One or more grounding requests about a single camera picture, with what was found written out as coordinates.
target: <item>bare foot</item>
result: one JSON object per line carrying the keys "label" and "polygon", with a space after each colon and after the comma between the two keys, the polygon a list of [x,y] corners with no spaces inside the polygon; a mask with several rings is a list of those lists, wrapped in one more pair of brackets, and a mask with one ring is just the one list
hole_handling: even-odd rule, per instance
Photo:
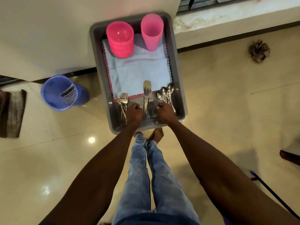
{"label": "bare foot", "polygon": [[154,140],[158,144],[162,138],[163,138],[163,128],[156,128],[155,130],[153,130],[153,133],[148,138],[148,141]]}
{"label": "bare foot", "polygon": [[142,135],[143,135],[142,132],[135,132],[135,133],[133,134],[133,137],[135,138],[135,137],[137,136],[137,134],[142,134]]}

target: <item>hand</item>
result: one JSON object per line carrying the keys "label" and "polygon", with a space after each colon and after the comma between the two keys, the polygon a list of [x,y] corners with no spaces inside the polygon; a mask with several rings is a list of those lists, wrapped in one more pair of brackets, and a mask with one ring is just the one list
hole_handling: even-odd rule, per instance
{"label": "hand", "polygon": [[168,103],[160,102],[158,104],[157,114],[159,118],[167,125],[177,121],[173,108]]}
{"label": "hand", "polygon": [[142,107],[134,103],[126,111],[127,125],[136,125],[138,128],[141,121],[143,120],[143,109]]}

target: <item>gray plastic tray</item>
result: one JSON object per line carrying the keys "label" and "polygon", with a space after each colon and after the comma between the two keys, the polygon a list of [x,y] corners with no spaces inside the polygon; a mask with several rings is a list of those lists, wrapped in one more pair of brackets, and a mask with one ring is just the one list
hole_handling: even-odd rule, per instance
{"label": "gray plastic tray", "polygon": [[[156,13],[156,14],[161,16],[164,23],[167,52],[170,60],[170,68],[171,68],[173,84],[175,87],[175,90],[172,94],[172,103],[177,113],[177,119],[180,122],[183,122],[186,115],[188,114],[188,110],[185,102],[183,84],[179,73],[179,63],[178,63],[179,60],[178,60],[178,53],[177,53],[175,36],[173,31],[172,19],[170,15],[165,12]],[[106,36],[107,26],[114,21],[127,22],[132,26],[134,33],[141,33],[141,21],[145,15],[146,14],[134,15],[125,18],[118,18],[109,21],[98,22],[92,25],[90,28],[90,36],[92,40],[92,46],[93,46],[101,91],[105,101],[108,124],[111,132],[114,133],[115,135],[117,135],[123,128],[125,128],[125,125],[121,124],[121,107],[116,102],[113,101],[113,95],[110,90],[109,80],[108,80],[106,67],[104,63],[104,57],[103,57],[102,40],[107,38]],[[156,106],[157,103],[159,102],[162,101],[157,100],[154,96],[154,103]],[[144,97],[139,97],[139,98],[129,100],[127,106],[129,107],[133,103],[138,103],[141,106],[143,106]],[[137,131],[144,131],[144,130],[154,129],[158,127],[163,127],[163,126],[166,126],[166,124],[161,122],[159,118],[151,119],[150,116],[148,115],[147,117],[144,118]]]}

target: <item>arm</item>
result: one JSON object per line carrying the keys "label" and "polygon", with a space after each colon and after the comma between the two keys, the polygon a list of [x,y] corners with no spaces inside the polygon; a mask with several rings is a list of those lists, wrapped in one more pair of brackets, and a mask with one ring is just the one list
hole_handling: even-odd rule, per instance
{"label": "arm", "polygon": [[182,125],[170,105],[159,117],[175,133],[195,175],[218,210],[234,224],[300,224],[263,193],[228,157]]}
{"label": "arm", "polygon": [[142,108],[133,104],[126,116],[127,126],[85,165],[40,225],[92,225],[99,222],[110,205],[133,133],[143,119]]}

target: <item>blue jeans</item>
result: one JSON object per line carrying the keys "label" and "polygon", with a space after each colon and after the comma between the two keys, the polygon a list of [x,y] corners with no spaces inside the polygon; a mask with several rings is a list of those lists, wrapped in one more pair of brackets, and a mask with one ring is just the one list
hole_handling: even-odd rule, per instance
{"label": "blue jeans", "polygon": [[197,213],[187,198],[170,167],[163,159],[155,141],[149,141],[138,134],[132,147],[128,178],[121,199],[117,205],[112,225],[119,220],[151,211],[150,179],[146,157],[152,172],[152,192],[156,208],[154,213],[181,215],[200,224]]}

